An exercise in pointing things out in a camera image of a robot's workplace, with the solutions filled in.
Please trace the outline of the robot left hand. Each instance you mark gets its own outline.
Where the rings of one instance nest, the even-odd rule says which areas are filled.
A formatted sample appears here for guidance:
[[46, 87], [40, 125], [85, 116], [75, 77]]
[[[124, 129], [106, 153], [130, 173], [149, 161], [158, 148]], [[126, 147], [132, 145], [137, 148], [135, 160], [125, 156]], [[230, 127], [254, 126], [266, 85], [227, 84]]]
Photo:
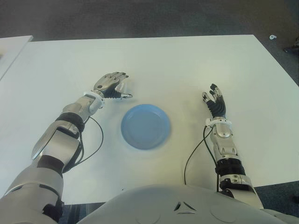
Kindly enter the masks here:
[[93, 87], [93, 92], [101, 95], [103, 98], [132, 98], [132, 94], [122, 93], [116, 90], [116, 87], [129, 76], [124, 72], [113, 72], [101, 77]]

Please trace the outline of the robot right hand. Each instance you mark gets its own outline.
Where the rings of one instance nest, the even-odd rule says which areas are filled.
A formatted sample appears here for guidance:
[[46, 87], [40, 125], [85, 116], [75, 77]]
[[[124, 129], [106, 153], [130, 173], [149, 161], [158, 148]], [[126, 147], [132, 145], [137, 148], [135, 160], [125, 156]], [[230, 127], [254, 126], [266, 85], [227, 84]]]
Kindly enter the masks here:
[[214, 98], [213, 100], [208, 96], [206, 92], [202, 93], [203, 101], [206, 103], [213, 118], [226, 117], [226, 105], [219, 87], [215, 84], [210, 86], [210, 95]]

